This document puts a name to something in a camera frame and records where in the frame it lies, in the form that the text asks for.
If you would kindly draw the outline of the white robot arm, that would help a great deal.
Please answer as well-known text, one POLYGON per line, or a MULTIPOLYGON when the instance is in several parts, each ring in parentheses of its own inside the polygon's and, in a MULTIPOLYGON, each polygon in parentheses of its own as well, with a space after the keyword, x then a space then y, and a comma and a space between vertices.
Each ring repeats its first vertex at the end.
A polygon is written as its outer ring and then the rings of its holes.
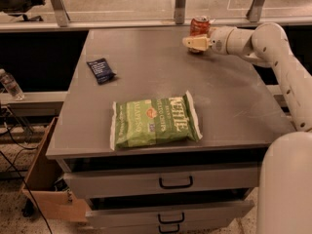
POLYGON ((185 47, 234 55, 273 69, 296 131, 274 140, 260 170, 256 234, 312 234, 312 76, 294 56, 285 30, 213 27, 185 47))

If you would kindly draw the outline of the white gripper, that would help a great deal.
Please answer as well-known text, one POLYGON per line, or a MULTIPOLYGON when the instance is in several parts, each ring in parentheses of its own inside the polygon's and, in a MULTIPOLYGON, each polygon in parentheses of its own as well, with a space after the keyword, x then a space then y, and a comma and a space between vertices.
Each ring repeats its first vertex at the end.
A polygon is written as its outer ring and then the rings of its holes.
POLYGON ((182 39, 182 44, 191 50, 205 52, 209 47, 216 54, 232 55, 228 45, 230 35, 235 30, 232 26, 211 27, 206 35, 189 36, 182 39))

